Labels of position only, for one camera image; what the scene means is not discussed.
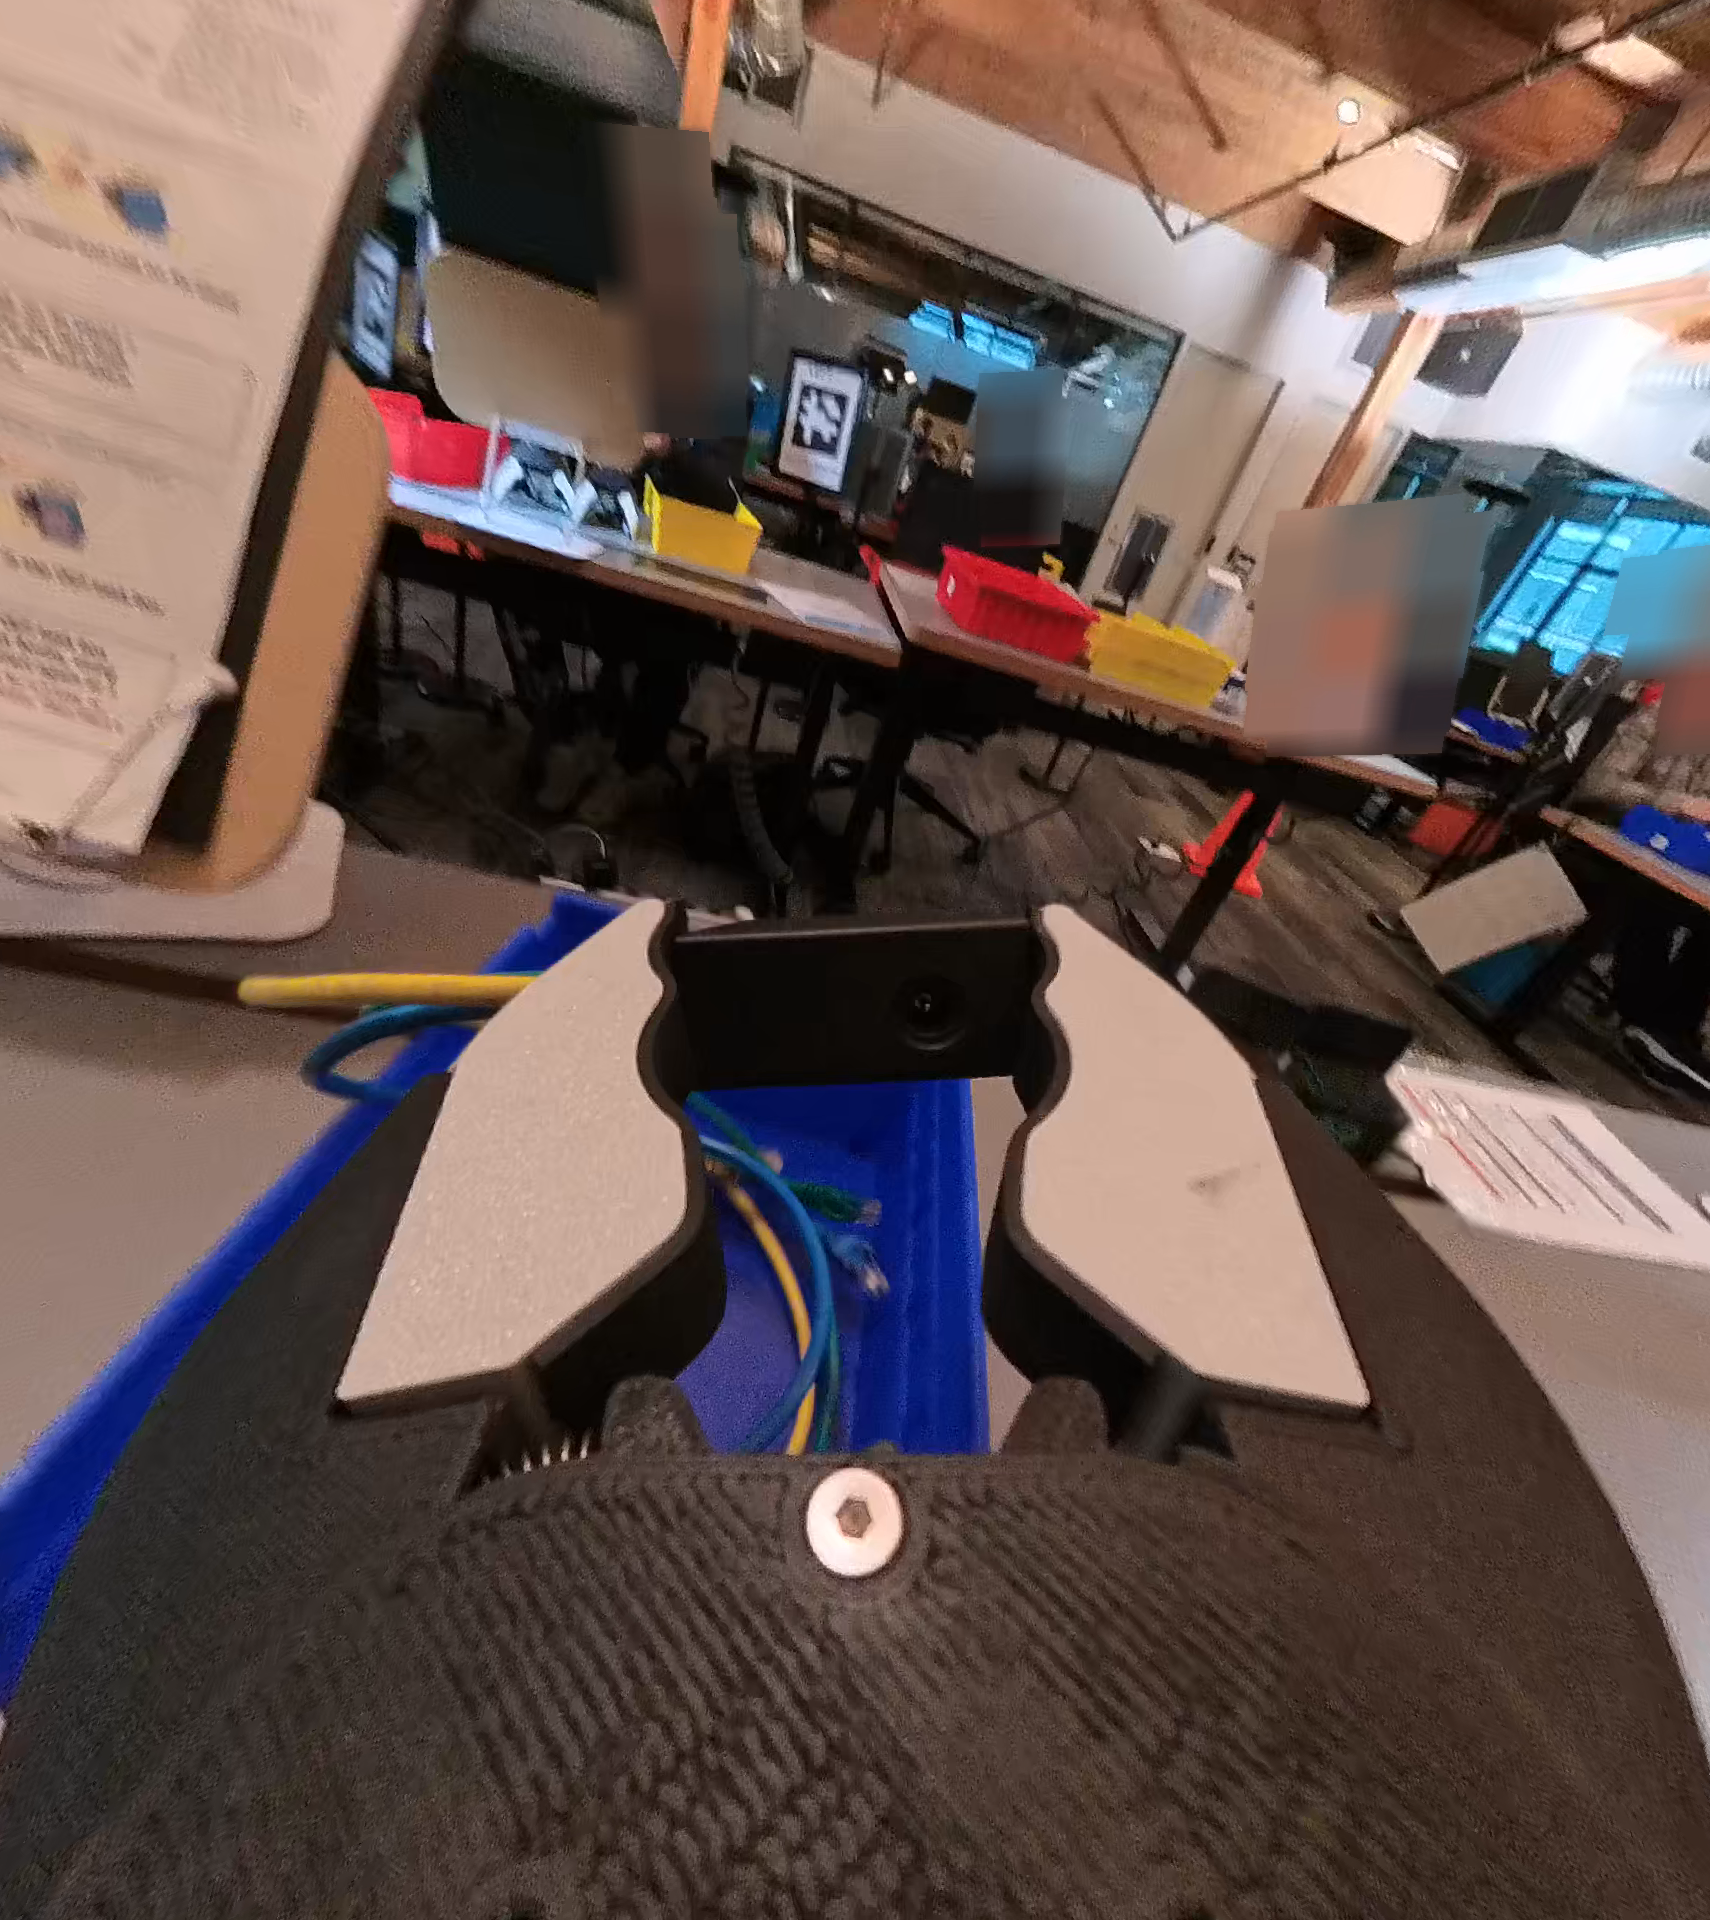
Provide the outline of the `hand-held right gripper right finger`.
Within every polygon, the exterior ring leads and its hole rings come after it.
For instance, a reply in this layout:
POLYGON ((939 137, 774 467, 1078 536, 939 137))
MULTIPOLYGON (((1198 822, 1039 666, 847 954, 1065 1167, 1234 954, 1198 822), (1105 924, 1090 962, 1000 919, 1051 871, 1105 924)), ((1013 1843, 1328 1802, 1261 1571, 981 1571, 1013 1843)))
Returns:
POLYGON ((1087 1354, 1111 1403, 1171 1359, 1237 1403, 1362 1417, 1372 1389, 1255 1066, 1072 907, 1039 907, 1033 948, 987 1252, 1009 1359, 1033 1379, 1087 1354))

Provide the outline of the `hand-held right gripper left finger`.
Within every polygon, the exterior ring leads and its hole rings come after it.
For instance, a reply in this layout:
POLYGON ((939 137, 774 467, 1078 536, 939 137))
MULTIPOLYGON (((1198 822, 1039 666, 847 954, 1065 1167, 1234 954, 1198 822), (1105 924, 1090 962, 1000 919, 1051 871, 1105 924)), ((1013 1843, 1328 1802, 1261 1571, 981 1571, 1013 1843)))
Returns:
POLYGON ((726 1322, 673 902, 635 902, 511 995, 450 1066, 335 1372, 355 1417, 460 1398, 601 1417, 726 1322))

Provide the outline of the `large blue plastic bin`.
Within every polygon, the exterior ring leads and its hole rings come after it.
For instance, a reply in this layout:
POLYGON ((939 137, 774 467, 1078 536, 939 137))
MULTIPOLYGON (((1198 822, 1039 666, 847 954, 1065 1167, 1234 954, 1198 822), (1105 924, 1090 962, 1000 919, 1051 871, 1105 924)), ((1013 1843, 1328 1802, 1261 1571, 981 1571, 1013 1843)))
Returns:
MULTIPOLYGON (((372 1102, 335 1116, 263 1183, 258 1202, 188 1268, 128 1333, 99 1379, 0 1477, 0 1711, 13 1707, 49 1593, 96 1514, 96 1499, 233 1289, 289 1242, 376 1126, 426 1074, 453 1066, 460 1024, 416 1029, 372 1102)), ((923 1084, 792 1084, 726 1091, 711 1109, 814 1204, 833 1286, 839 1397, 833 1443, 913 1455, 987 1451, 981 1194, 971 1091, 923 1084)))

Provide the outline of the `black network switch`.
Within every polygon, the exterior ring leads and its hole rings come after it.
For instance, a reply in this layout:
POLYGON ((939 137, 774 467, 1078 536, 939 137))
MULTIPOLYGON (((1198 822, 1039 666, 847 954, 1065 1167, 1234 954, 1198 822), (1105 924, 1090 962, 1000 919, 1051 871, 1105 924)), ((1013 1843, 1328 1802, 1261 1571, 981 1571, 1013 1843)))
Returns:
POLYGON ((671 939, 671 1084, 935 1084, 1057 1074, 1039 1008, 1051 956, 1028 919, 800 919, 671 939))

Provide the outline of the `orange traffic cone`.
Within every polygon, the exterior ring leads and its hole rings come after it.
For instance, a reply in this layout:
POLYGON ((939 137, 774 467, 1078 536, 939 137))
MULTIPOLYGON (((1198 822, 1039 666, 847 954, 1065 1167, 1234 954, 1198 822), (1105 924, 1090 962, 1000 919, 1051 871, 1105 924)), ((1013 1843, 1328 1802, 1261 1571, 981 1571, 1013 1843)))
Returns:
MULTIPOLYGON (((1198 841, 1179 849, 1179 871, 1189 882, 1219 872, 1220 855, 1237 849, 1237 830, 1250 822, 1250 807, 1255 807, 1255 794, 1237 794, 1198 841)), ((1281 817, 1279 807, 1261 811, 1261 830, 1250 836, 1250 849, 1246 849, 1246 857, 1234 871, 1234 898, 1246 898, 1246 902, 1261 902, 1261 857, 1275 849, 1279 817, 1281 817)))

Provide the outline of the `printed paper sheet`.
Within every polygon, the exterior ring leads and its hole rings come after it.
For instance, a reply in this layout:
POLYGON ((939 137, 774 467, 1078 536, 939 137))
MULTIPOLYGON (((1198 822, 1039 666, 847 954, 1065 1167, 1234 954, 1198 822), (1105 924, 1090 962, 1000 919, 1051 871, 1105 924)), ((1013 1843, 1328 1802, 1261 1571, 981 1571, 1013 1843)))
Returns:
POLYGON ((1581 1102, 1430 1064, 1391 1066, 1391 1094, 1407 1115, 1399 1159, 1472 1226, 1710 1274, 1710 1220, 1581 1102))

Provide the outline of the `grey leaning panel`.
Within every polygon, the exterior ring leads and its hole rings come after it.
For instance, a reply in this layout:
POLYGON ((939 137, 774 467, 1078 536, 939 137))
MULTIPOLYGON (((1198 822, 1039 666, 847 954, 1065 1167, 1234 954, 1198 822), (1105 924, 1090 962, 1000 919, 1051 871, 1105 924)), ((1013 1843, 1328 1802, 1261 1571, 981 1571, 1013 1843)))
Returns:
POLYGON ((1586 924, 1586 902, 1550 849, 1506 855, 1399 907, 1433 972, 1459 972, 1516 948, 1559 939, 1586 924))

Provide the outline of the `yellow plastic bin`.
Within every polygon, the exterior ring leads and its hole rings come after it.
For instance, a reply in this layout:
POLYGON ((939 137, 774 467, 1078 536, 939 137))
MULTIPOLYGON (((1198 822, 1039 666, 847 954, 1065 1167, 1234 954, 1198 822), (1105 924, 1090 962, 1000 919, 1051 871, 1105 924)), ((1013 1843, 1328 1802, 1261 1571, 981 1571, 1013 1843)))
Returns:
POLYGON ((1214 706, 1234 659, 1184 623, 1098 614, 1087 631, 1087 670, 1179 706, 1214 706))
POLYGON ((749 580, 761 540, 761 519, 742 496, 729 510, 705 510, 664 495, 653 475, 642 483, 642 513, 653 561, 729 580, 749 580))

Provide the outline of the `wooden display board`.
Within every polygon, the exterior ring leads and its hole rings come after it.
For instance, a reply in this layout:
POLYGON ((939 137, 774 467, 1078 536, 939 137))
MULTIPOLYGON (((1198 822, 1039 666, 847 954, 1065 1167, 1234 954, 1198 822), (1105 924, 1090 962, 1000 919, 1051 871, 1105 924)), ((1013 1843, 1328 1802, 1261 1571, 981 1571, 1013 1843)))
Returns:
POLYGON ((335 355, 335 311, 406 132, 464 17, 464 0, 396 14, 396 49, 384 59, 372 123, 321 233, 326 251, 214 653, 240 690, 198 716, 128 882, 240 893, 302 830, 385 525, 385 434, 335 355))

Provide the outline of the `red plastic basket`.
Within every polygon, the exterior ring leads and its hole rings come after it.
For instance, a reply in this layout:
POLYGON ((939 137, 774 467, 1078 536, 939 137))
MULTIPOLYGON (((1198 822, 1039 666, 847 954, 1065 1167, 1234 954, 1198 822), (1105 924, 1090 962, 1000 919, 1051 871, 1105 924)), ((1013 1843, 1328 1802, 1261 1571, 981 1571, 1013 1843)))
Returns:
POLYGON ((945 540, 935 596, 960 639, 1051 666, 1087 666, 1098 610, 1048 569, 1017 569, 945 540))
POLYGON ((385 434, 385 475, 441 495, 481 495, 492 457, 487 426, 437 423, 416 392, 396 386, 366 386, 366 399, 376 402, 385 434))

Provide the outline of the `wooden work table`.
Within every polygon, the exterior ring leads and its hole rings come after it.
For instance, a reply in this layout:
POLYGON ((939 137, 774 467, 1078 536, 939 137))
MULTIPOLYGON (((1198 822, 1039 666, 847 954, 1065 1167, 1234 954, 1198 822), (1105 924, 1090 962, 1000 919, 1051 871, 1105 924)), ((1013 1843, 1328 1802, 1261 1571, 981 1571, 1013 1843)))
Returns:
POLYGON ((1255 794, 1250 822, 1237 830, 1237 849, 1220 855, 1220 871, 1195 882, 1184 907, 1171 913, 1168 935, 1157 939, 1152 962, 1164 982, 1179 982, 1179 969, 1195 956, 1198 935, 1220 913, 1234 893, 1234 871, 1261 830, 1267 807, 1324 807, 1324 786, 1344 778, 1354 794, 1385 794, 1399 804, 1433 804, 1437 778, 1411 770, 1407 761, 1318 761, 1318 751, 1281 751, 1255 742, 1237 720, 1220 720, 1214 706, 1179 706, 1164 700, 1143 700, 1132 687, 1111 687, 1090 673, 1087 666, 1051 666, 1017 649, 998 649, 981 639, 960 639, 935 596, 930 577, 913 577, 901 567, 882 567, 882 610, 896 623, 896 673, 882 706, 882 733, 867 749, 867 770, 847 804, 839 822, 839 893, 859 886, 867 830, 882 817, 884 794, 907 770, 913 749, 935 737, 939 706, 960 701, 998 733, 1048 733, 1057 742, 1078 742, 1090 751, 1157 763, 1171 773, 1219 778, 1227 794, 1255 794))
POLYGON ((839 690, 891 700, 896 631, 867 580, 759 555, 749 577, 689 569, 552 519, 385 486, 385 614, 406 588, 492 610, 523 763, 487 855, 583 886, 735 871, 771 913, 851 913, 859 855, 818 817, 818 751, 839 690))

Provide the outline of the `small blue plastic bin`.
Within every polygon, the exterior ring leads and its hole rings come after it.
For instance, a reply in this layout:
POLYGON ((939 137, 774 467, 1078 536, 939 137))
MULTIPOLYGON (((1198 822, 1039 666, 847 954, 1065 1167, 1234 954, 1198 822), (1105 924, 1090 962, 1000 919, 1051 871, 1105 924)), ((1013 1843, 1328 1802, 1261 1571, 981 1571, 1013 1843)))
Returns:
POLYGON ((1661 861, 1710 882, 1710 822, 1640 804, 1616 830, 1661 861))

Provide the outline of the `black and white marker sign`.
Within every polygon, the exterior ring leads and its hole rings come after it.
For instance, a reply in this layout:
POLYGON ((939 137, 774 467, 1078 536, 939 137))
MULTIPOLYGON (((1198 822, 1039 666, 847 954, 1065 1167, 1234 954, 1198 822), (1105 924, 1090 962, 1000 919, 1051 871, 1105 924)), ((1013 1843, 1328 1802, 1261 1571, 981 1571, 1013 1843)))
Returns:
POLYGON ((851 440, 867 409, 867 378, 851 362, 792 351, 782 426, 774 426, 774 475, 847 495, 851 440))

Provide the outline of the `tan display board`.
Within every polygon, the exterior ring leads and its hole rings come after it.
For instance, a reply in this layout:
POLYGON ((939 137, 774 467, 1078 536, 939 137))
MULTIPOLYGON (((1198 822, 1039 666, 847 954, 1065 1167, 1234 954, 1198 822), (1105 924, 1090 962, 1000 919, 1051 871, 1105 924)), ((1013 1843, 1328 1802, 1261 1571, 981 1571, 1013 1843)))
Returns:
POLYGON ((460 423, 550 440, 594 467, 642 456, 624 311, 464 251, 441 251, 421 290, 437 399, 460 423))

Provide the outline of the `printed instruction sheet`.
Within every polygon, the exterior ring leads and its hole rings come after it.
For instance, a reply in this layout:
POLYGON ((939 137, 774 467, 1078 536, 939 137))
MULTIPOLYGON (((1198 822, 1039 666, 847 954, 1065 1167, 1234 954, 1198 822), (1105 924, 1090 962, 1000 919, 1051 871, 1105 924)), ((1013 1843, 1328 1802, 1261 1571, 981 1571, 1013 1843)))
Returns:
POLYGON ((450 4, 0 4, 0 841, 128 857, 450 4))

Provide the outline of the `black wall speaker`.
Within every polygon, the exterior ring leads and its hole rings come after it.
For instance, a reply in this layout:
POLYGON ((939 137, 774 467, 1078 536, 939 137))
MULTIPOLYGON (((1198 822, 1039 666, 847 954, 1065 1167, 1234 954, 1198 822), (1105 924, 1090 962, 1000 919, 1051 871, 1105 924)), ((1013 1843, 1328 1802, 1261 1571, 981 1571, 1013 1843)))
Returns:
POLYGON ((1450 323, 1422 355, 1419 386, 1442 399, 1490 399, 1516 351, 1523 323, 1450 323))

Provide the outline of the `silver air duct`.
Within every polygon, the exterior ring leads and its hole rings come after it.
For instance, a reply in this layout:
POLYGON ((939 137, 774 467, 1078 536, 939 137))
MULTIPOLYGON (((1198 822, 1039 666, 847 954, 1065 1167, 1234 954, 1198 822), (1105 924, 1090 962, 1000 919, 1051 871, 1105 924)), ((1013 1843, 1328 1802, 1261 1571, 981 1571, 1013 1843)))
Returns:
POLYGON ((1602 153, 1506 191, 1472 233, 1464 260, 1537 251, 1634 255, 1693 239, 1710 239, 1710 165, 1643 183, 1620 153, 1602 153))

